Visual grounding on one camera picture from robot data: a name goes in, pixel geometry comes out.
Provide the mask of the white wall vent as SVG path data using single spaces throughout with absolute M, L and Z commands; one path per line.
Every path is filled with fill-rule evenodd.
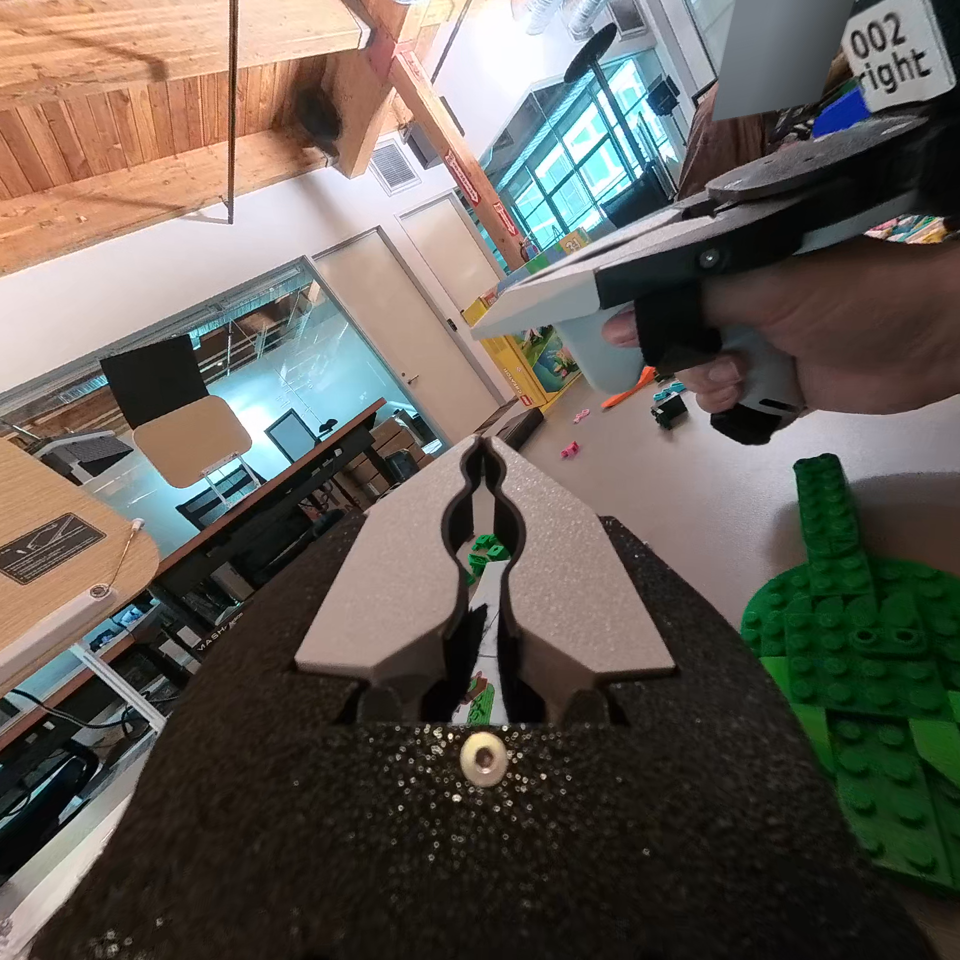
M 374 147 L 369 170 L 387 196 L 396 196 L 422 183 L 410 157 L 396 137 L 380 140 Z

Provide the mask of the white door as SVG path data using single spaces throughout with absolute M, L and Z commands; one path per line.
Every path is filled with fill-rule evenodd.
M 503 406 L 380 229 L 320 252 L 313 263 L 440 438 L 458 443 Z
M 459 312 L 504 280 L 505 271 L 455 193 L 408 210 L 399 222 Z

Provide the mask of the blue plastic bin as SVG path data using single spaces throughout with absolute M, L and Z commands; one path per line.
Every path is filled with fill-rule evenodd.
M 811 127 L 811 137 L 819 139 L 845 131 L 870 118 L 870 116 L 870 110 L 863 99 L 861 90 L 858 85 L 855 85 L 831 101 L 818 113 Z

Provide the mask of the black rectangular device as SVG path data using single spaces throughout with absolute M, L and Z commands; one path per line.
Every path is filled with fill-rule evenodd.
M 509 449 L 521 452 L 539 428 L 544 425 L 545 420 L 542 409 L 526 410 L 506 421 L 497 431 L 496 437 Z

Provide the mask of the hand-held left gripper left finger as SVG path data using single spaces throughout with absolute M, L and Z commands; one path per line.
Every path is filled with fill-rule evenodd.
M 387 690 L 401 714 L 448 718 L 476 651 L 467 571 L 482 438 L 471 435 L 370 508 L 294 656 L 298 672 Z

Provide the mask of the black round ceiling fixture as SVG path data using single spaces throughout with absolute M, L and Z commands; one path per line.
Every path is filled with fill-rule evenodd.
M 320 87 L 302 88 L 294 99 L 294 117 L 309 143 L 336 162 L 344 125 L 341 113 Z

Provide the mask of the orange brick separator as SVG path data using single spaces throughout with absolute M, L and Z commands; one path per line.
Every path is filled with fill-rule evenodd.
M 601 409 L 608 411 L 617 407 L 621 403 L 626 402 L 631 397 L 648 387 L 650 384 L 654 383 L 656 381 L 656 377 L 657 373 L 655 368 L 653 366 L 645 366 L 638 381 L 629 390 L 625 390 L 608 397 L 602 402 Z

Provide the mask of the stack of cardboard boxes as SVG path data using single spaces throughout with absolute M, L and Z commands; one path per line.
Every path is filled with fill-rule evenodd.
M 434 458 L 426 452 L 408 424 L 396 416 L 372 427 L 373 452 L 387 466 L 388 476 L 381 474 L 366 453 L 355 457 L 342 471 L 342 477 L 367 494 L 383 495 L 411 473 L 430 465 Z

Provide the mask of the small tan rounded board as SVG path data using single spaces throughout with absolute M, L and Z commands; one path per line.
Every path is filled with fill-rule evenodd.
M 242 458 L 253 439 L 232 407 L 210 394 L 133 430 L 137 449 L 163 480 L 187 489 Z

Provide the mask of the large tan wooden board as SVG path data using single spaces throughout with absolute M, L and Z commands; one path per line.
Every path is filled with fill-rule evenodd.
M 143 594 L 160 551 L 117 513 L 1 441 L 1 693 Z

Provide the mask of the dark monitor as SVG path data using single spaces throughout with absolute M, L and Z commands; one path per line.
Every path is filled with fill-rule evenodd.
M 293 409 L 267 426 L 264 433 L 291 463 L 305 457 L 316 444 L 313 432 Z

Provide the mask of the white instruction booklet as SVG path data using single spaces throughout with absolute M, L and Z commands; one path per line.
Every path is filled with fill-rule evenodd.
M 469 602 L 469 614 L 482 615 L 482 630 L 467 690 L 451 718 L 455 726 L 503 727 L 508 723 L 498 656 L 501 583 L 508 564 L 506 559 L 488 563 Z

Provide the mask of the dark brown box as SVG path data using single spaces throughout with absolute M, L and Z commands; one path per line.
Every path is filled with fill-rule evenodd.
M 250 601 L 220 606 L 202 593 L 178 597 L 157 582 L 150 584 L 149 594 L 160 609 L 162 637 L 198 665 L 234 629 L 250 606 Z

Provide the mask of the green brick leaf build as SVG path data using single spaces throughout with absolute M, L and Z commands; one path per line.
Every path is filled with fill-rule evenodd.
M 740 635 L 873 864 L 958 895 L 958 578 L 866 552 L 834 453 L 793 470 L 806 559 L 753 595 Z

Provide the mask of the black square panel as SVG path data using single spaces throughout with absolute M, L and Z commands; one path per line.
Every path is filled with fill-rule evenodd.
M 100 366 L 131 430 L 210 394 L 188 334 L 104 357 Z

